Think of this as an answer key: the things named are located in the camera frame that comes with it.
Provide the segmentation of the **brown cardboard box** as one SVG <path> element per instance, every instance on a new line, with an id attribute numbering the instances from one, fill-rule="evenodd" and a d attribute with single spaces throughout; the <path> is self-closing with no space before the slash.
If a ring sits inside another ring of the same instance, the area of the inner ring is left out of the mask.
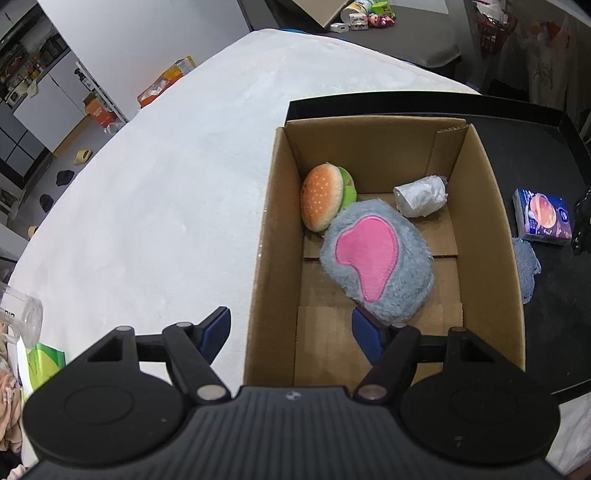
<path id="1" fill-rule="evenodd" d="M 363 211 L 335 246 L 304 226 L 329 167 L 353 178 Z M 353 388 L 370 364 L 356 307 L 390 279 L 426 335 L 465 327 L 517 366 L 525 321 L 512 236 L 484 145 L 459 118 L 290 120 L 276 131 L 252 294 L 245 383 Z"/>

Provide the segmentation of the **grey pink plush toy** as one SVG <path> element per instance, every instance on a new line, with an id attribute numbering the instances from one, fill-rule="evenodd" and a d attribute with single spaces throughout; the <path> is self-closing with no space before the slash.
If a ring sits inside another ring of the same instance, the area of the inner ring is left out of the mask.
<path id="1" fill-rule="evenodd" d="M 410 321 L 435 283 L 427 241 L 379 198 L 339 212 L 325 232 L 318 258 L 346 296 L 387 325 Z"/>

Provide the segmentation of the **white soft object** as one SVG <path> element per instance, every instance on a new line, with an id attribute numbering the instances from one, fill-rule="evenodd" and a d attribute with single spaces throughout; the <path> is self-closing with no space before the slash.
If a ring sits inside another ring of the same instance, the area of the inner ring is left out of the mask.
<path id="1" fill-rule="evenodd" d="M 429 175 L 393 189 L 401 215 L 407 218 L 427 217 L 442 209 L 448 199 L 447 179 Z"/>

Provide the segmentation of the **hamburger plush toy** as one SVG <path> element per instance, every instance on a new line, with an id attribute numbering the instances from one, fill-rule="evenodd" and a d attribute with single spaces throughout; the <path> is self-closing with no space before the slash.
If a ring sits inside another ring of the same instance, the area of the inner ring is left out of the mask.
<path id="1" fill-rule="evenodd" d="M 322 232 L 335 216 L 356 202 L 356 186 L 345 168 L 331 163 L 311 169 L 301 186 L 301 219 L 311 232 Z"/>

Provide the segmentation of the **black white crochet pouch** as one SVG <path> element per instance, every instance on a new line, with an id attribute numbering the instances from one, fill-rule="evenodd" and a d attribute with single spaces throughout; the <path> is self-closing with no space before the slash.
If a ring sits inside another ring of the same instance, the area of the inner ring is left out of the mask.
<path id="1" fill-rule="evenodd" d="M 591 253 L 591 188 L 573 206 L 572 249 L 575 255 Z"/>

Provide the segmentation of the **green box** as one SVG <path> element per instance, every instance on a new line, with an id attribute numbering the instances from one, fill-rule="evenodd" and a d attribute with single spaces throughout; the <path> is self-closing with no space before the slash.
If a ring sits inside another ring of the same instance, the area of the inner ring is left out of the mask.
<path id="1" fill-rule="evenodd" d="M 66 356 L 61 350 L 43 343 L 24 350 L 24 365 L 19 369 L 25 396 L 29 397 L 51 377 L 66 366 Z"/>

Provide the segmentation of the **clear plastic jar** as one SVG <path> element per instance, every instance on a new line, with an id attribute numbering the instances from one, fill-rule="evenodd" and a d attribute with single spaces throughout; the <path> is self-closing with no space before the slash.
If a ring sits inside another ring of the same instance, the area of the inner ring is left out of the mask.
<path id="1" fill-rule="evenodd" d="M 1 337 L 10 343 L 22 341 L 27 349 L 39 342 L 43 308 L 39 300 L 1 284 Z"/>

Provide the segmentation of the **blue tissue packet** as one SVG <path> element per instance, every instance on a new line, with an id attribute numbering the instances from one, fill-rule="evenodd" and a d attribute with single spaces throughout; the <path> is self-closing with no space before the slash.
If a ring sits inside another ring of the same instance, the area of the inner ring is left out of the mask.
<path id="1" fill-rule="evenodd" d="M 571 215 L 563 198 L 517 188 L 513 205 L 521 239 L 557 245 L 571 242 Z"/>

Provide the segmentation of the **black slipper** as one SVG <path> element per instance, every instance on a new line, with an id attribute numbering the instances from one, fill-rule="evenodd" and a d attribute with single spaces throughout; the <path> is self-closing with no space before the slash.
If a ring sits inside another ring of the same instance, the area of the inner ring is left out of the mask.
<path id="1" fill-rule="evenodd" d="M 72 170 L 61 170 L 56 174 L 56 185 L 58 187 L 67 186 L 73 180 L 75 172 Z"/>

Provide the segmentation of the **yellow slipper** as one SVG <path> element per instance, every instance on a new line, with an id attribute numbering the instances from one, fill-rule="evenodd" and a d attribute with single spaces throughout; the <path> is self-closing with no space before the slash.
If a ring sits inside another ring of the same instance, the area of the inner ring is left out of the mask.
<path id="1" fill-rule="evenodd" d="M 93 154 L 93 152 L 90 149 L 79 150 L 75 155 L 73 164 L 74 165 L 86 164 L 90 160 L 92 154 Z"/>

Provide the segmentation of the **orange bag on floor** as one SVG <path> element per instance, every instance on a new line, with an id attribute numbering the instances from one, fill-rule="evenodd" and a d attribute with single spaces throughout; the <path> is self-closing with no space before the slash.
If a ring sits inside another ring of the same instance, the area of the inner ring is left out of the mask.
<path id="1" fill-rule="evenodd" d="M 96 98 L 92 98 L 91 100 L 85 102 L 85 111 L 103 129 L 117 121 L 116 115 L 107 107 L 103 106 L 102 103 Z"/>

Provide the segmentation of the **white small box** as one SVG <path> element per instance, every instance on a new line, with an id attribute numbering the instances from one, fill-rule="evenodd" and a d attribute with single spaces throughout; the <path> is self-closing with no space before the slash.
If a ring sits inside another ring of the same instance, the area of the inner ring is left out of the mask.
<path id="1" fill-rule="evenodd" d="M 332 33 L 345 33 L 349 31 L 349 25 L 342 22 L 335 22 L 329 26 L 329 31 Z"/>

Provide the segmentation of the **pink red toy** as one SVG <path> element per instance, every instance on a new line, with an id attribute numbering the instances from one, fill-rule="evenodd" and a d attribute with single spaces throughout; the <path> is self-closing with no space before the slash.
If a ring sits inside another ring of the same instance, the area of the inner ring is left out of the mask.
<path id="1" fill-rule="evenodd" d="M 389 15 L 377 15 L 375 13 L 368 16 L 368 25 L 370 28 L 384 29 L 394 26 L 396 17 Z"/>

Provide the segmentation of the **red basket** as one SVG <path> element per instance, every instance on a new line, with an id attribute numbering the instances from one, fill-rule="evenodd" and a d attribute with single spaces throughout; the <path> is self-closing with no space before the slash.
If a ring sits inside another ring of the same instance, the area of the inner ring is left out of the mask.
<path id="1" fill-rule="evenodd" d="M 481 49 L 498 53 L 515 30 L 517 19 L 508 10 L 507 1 L 474 1 Z"/>

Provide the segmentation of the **brown cardboard sheet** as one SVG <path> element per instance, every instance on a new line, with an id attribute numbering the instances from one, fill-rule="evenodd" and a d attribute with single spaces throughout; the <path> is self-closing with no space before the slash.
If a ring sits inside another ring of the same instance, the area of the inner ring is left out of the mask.
<path id="1" fill-rule="evenodd" d="M 290 11 L 304 13 L 321 26 L 328 27 L 339 17 L 349 1 L 346 0 L 284 0 L 281 2 Z"/>

